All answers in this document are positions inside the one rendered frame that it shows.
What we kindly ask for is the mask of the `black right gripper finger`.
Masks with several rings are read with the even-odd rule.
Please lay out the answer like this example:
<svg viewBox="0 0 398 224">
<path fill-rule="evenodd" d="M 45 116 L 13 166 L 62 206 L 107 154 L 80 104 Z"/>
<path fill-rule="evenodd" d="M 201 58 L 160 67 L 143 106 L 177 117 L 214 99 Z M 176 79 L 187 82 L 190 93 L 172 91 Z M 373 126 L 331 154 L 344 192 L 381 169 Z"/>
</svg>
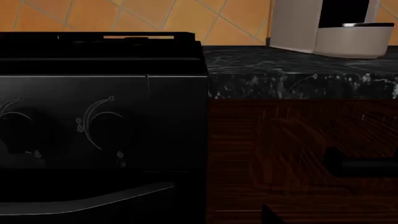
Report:
<svg viewBox="0 0 398 224">
<path fill-rule="evenodd" d="M 273 210 L 267 205 L 262 205 L 261 209 L 261 223 L 262 224 L 286 224 Z"/>
</svg>

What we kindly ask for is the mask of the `dark wooden cabinet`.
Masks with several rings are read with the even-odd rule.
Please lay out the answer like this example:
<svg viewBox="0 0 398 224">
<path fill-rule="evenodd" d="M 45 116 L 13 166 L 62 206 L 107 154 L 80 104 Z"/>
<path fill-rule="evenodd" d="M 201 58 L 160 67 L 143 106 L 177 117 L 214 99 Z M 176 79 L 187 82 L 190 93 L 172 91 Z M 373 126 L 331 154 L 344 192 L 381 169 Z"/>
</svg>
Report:
<svg viewBox="0 0 398 224">
<path fill-rule="evenodd" d="M 398 177 L 335 177 L 327 147 L 392 157 L 398 100 L 211 100 L 206 224 L 398 224 Z"/>
</svg>

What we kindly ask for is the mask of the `black stove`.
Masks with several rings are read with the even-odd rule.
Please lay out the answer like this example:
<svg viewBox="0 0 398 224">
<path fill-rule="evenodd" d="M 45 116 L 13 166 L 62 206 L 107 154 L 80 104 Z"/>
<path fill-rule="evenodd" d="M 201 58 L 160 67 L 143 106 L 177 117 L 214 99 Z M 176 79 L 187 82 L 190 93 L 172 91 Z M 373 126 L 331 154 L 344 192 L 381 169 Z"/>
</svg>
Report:
<svg viewBox="0 0 398 224">
<path fill-rule="evenodd" d="M 33 121 L 33 152 L 0 140 L 0 203 L 86 199 L 173 182 L 174 188 L 0 224 L 206 224 L 208 70 L 189 32 L 0 32 L 0 115 Z M 121 152 L 98 149 L 89 122 L 131 119 Z"/>
</svg>

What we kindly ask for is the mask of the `dark marble countertop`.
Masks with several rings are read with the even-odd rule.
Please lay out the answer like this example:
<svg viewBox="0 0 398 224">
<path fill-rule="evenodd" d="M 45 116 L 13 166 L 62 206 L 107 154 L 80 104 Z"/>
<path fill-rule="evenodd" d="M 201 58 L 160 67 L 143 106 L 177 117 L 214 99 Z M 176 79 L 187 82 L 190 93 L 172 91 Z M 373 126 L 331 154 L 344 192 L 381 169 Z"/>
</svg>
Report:
<svg viewBox="0 0 398 224">
<path fill-rule="evenodd" d="M 268 46 L 206 46 L 203 52 L 214 99 L 398 100 L 398 46 L 376 59 Z"/>
</svg>

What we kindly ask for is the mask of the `black stove knob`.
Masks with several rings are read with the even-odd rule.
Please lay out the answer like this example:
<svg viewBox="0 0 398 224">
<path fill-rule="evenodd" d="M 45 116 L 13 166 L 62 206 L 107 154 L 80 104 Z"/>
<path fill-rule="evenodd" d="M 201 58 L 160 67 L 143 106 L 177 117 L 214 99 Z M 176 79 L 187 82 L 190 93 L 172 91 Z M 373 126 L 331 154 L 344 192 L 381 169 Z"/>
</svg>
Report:
<svg viewBox="0 0 398 224">
<path fill-rule="evenodd" d="M 127 116 L 104 111 L 89 122 L 89 134 L 98 149 L 123 152 L 131 146 L 134 139 L 134 125 Z"/>
<path fill-rule="evenodd" d="M 33 152 L 33 121 L 19 112 L 0 115 L 0 140 L 10 154 Z"/>
</svg>

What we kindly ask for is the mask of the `white coffee machine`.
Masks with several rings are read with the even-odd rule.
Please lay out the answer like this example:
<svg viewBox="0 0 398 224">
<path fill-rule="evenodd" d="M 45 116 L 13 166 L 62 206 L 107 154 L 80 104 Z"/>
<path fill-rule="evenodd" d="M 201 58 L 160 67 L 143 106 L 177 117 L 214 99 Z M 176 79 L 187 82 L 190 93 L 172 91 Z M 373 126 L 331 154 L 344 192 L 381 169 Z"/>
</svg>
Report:
<svg viewBox="0 0 398 224">
<path fill-rule="evenodd" d="M 275 0 L 269 45 L 328 57 L 385 55 L 395 24 L 376 22 L 381 0 Z"/>
</svg>

